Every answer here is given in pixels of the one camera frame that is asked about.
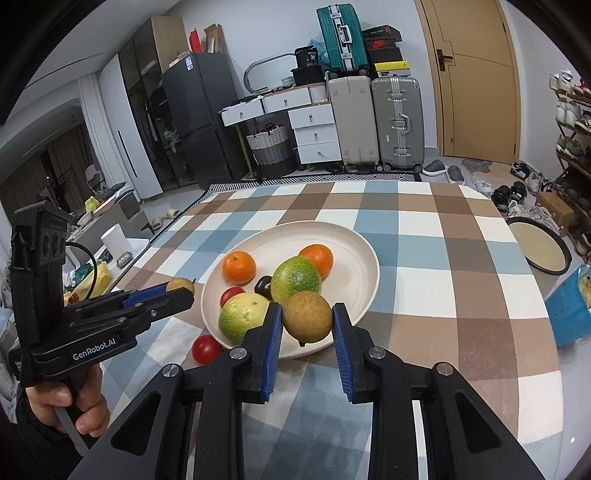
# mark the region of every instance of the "cardboard box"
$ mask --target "cardboard box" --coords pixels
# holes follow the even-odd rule
[[[208,53],[220,53],[226,50],[223,41],[222,26],[211,24],[205,29],[205,38]]]
[[[573,209],[552,192],[539,192],[535,204],[545,207],[550,212],[556,225],[562,227],[560,236],[565,236],[573,220]]]

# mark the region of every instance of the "finger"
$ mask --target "finger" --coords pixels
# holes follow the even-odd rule
[[[72,403],[70,390],[57,382],[41,382],[26,390],[33,415],[50,427],[61,427],[53,407],[67,407]]]
[[[80,418],[76,421],[76,430],[82,435],[94,432],[100,427],[100,424],[105,418],[107,411],[107,400],[104,396],[100,396],[100,400],[87,412],[83,413]]]
[[[87,411],[100,400],[100,387],[103,371],[98,365],[92,365],[86,373],[86,382],[76,395],[76,405],[81,411]]]
[[[94,430],[93,432],[90,432],[90,436],[97,438],[97,437],[100,437],[101,435],[103,435],[105,430],[109,426],[110,419],[111,419],[111,412],[107,408],[107,411],[105,412],[105,416],[103,418],[103,421],[100,423],[99,427],[96,430]]]

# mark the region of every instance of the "white drawer cabinet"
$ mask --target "white drawer cabinet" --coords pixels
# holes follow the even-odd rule
[[[262,99],[265,113],[278,112],[301,105],[309,105],[310,91],[307,87],[285,90],[284,92],[271,93]]]
[[[319,145],[298,145],[300,162],[318,163],[324,161],[341,160],[340,145],[338,142],[322,143]]]
[[[294,133],[298,145],[317,145],[339,141],[335,124],[296,128]]]
[[[227,127],[228,125],[234,125],[249,118],[261,116],[264,113],[261,100],[255,99],[225,108],[222,111],[222,120],[223,124]]]
[[[332,112],[332,103],[290,110],[290,122],[292,128],[334,124],[335,116]]]

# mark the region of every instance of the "tangerine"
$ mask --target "tangerine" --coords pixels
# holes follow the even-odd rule
[[[244,285],[256,275],[256,263],[246,252],[232,252],[223,260],[224,278],[235,285]]]
[[[322,280],[328,277],[334,263],[333,254],[330,251],[330,248],[320,244],[308,245],[298,255],[307,258],[312,262],[316,267],[316,270],[318,270]]]

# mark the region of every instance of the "blue container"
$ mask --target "blue container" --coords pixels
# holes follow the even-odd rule
[[[579,277],[588,270],[589,265],[579,267],[546,300],[557,346],[591,335],[591,314],[579,290]]]

